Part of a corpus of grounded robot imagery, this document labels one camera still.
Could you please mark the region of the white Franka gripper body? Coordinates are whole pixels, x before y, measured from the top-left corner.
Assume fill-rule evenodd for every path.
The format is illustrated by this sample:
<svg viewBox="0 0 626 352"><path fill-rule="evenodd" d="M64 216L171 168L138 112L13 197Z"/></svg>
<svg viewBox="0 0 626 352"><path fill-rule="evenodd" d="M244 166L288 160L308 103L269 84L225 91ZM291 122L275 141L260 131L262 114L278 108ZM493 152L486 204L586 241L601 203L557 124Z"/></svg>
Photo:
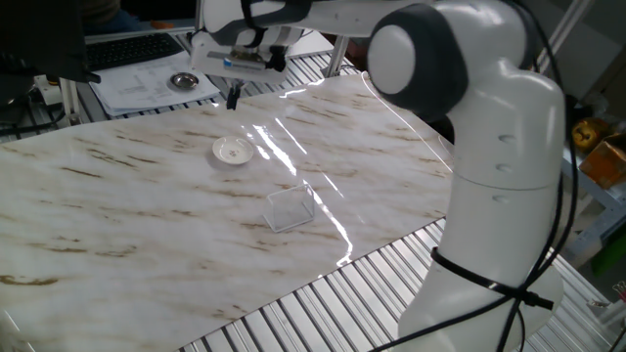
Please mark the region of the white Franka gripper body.
<svg viewBox="0 0 626 352"><path fill-rule="evenodd" d="M207 75L265 83L281 83L287 77L285 46L221 46L206 32L197 33L191 44L191 67Z"/></svg>

